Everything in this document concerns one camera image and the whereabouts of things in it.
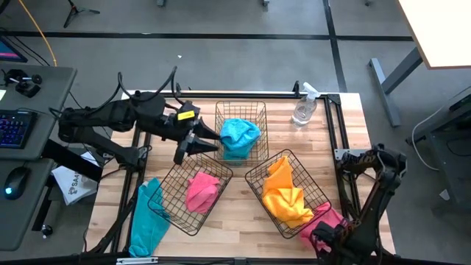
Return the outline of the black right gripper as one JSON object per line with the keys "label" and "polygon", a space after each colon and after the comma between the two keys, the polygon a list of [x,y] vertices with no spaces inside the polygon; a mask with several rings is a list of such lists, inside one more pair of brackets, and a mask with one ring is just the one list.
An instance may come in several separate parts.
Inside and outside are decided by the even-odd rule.
{"label": "black right gripper", "polygon": [[321,229],[311,231],[311,244],[317,255],[322,251],[322,242],[330,248],[330,251],[323,250],[323,260],[326,264],[341,263],[339,250],[344,249],[344,237],[348,224],[347,219],[342,219],[335,227],[326,222],[321,222]]}

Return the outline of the white table top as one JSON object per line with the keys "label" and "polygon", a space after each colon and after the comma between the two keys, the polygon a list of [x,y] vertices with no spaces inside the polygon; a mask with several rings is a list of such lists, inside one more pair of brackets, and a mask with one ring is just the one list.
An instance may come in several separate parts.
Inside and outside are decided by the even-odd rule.
{"label": "white table top", "polygon": [[397,2],[427,68],[471,68],[471,0]]}

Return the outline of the black clamp device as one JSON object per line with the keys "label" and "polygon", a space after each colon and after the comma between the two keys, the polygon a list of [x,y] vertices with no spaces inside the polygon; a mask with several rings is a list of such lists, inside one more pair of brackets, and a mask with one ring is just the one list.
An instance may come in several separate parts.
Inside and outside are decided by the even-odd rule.
{"label": "black clamp device", "polygon": [[21,69],[10,69],[4,73],[4,84],[15,84],[15,90],[23,96],[32,98],[41,90],[43,78],[39,74],[28,76],[25,71]]}

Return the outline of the pink microfiber towel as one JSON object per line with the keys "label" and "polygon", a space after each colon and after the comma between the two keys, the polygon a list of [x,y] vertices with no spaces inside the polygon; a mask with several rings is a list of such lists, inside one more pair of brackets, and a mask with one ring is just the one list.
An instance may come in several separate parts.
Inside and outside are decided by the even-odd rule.
{"label": "pink microfiber towel", "polygon": [[300,241],[305,248],[314,249],[309,237],[311,231],[314,230],[320,222],[324,222],[332,228],[337,225],[346,225],[345,218],[331,207],[329,202],[325,202],[315,208],[314,217],[307,223],[300,232]]}
{"label": "pink microfiber towel", "polygon": [[188,180],[185,206],[190,212],[207,213],[218,197],[219,180],[209,174],[198,172]]}

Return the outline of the black aluminium table frame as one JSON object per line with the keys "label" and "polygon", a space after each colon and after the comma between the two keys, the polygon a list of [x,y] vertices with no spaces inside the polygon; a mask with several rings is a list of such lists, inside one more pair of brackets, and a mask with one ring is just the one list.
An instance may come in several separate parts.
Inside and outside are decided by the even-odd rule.
{"label": "black aluminium table frame", "polygon": [[[348,147],[371,147],[364,110],[359,93],[330,93],[339,96],[347,134]],[[300,130],[290,123],[291,114],[298,99],[295,92],[268,91],[183,91],[201,108],[204,122],[215,124],[216,102],[260,100],[266,104],[269,156],[290,149],[327,195],[332,206],[340,212],[339,193],[334,176],[334,163],[327,129],[324,103],[319,103],[313,118]],[[138,144],[144,144],[144,132],[137,136]],[[164,178],[173,166],[176,144],[151,136],[144,180]],[[153,255],[163,258],[213,258],[222,260],[246,258],[250,264],[316,264],[315,253],[295,236],[284,239],[269,220],[268,214],[249,189],[244,175],[249,168],[236,167],[233,178],[211,211],[202,229],[189,236],[171,225]],[[85,240],[91,252],[118,216],[119,203],[125,183],[125,171],[116,172],[100,182]],[[395,252],[387,213],[380,220],[383,246]]]}

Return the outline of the grey table leg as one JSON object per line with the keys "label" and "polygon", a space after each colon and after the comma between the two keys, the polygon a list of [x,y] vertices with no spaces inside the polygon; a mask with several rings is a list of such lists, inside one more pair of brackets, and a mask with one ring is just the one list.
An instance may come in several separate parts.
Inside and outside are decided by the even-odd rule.
{"label": "grey table leg", "polygon": [[368,62],[369,69],[372,71],[375,88],[383,103],[383,108],[392,127],[401,125],[400,113],[396,104],[390,97],[393,90],[403,82],[420,64],[423,59],[417,47],[413,48],[401,63],[386,76],[380,65],[378,58],[371,58]]}

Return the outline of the clear plastic spray bottle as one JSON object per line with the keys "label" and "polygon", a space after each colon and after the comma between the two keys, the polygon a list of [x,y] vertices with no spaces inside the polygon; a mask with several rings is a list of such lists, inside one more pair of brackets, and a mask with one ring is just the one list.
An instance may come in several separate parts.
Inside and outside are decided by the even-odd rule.
{"label": "clear plastic spray bottle", "polygon": [[303,127],[311,120],[317,108],[316,99],[320,96],[320,92],[308,82],[304,82],[302,85],[307,94],[298,101],[294,113],[291,116],[291,122],[296,127]]}

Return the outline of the computer monitor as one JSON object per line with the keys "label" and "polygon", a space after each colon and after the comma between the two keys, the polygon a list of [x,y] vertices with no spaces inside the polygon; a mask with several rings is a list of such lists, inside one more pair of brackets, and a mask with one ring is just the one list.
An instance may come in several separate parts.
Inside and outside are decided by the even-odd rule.
{"label": "computer monitor", "polygon": [[27,63],[28,59],[0,36],[0,61]]}

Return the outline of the silver metal bracket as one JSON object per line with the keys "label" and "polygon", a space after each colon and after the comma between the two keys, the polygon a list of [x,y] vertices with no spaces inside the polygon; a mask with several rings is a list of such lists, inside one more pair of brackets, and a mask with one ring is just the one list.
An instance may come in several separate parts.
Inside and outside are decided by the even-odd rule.
{"label": "silver metal bracket", "polygon": [[158,264],[157,257],[148,258],[118,258],[116,265],[155,265]]}

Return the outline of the black tripod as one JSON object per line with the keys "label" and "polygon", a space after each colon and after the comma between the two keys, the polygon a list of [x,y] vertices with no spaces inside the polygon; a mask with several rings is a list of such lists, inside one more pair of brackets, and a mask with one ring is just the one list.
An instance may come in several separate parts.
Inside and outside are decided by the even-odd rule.
{"label": "black tripod", "polygon": [[67,28],[71,24],[71,22],[76,17],[78,17],[81,13],[92,13],[92,14],[97,14],[97,15],[101,13],[99,10],[92,10],[92,9],[88,9],[84,7],[78,7],[77,5],[75,5],[75,3],[73,3],[72,0],[67,0],[67,2],[69,3],[71,9],[63,24],[64,29]]}

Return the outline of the black backlit keyboard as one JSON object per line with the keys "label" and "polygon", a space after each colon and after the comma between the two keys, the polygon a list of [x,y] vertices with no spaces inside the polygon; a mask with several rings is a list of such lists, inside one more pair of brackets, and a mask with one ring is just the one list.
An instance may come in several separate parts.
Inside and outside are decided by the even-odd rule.
{"label": "black backlit keyboard", "polygon": [[31,111],[0,110],[0,149],[23,149],[37,117]]}

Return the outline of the black computer mouse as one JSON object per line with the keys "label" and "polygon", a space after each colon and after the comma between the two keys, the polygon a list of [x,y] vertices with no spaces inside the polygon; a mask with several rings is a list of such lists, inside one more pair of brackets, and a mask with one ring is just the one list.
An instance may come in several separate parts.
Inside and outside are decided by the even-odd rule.
{"label": "black computer mouse", "polygon": [[22,196],[26,188],[26,182],[30,176],[31,169],[25,166],[14,168],[4,183],[4,196],[8,200],[16,200]]}

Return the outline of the grey desk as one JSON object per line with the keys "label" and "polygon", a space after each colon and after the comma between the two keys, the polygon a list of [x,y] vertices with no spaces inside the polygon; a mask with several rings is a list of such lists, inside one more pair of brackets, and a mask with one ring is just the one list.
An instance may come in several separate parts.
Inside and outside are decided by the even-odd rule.
{"label": "grey desk", "polygon": [[0,251],[17,250],[49,179],[45,157],[56,119],[77,71],[0,63],[10,82],[0,99]]}

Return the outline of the silver mounting plate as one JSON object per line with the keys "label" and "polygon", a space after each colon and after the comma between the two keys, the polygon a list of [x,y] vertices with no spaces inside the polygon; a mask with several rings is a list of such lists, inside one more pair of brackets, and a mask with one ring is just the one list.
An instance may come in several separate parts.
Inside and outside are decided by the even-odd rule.
{"label": "silver mounting plate", "polygon": [[335,160],[340,161],[345,154],[350,154],[358,157],[362,152],[364,152],[363,149],[335,149],[333,154]]}

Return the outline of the grey cart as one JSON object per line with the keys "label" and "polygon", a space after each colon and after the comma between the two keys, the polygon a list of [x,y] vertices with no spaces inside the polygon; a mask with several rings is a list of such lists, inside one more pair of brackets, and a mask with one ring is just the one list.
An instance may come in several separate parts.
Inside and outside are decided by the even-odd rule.
{"label": "grey cart", "polygon": [[448,201],[471,211],[471,86],[416,124],[406,143],[445,178]]}

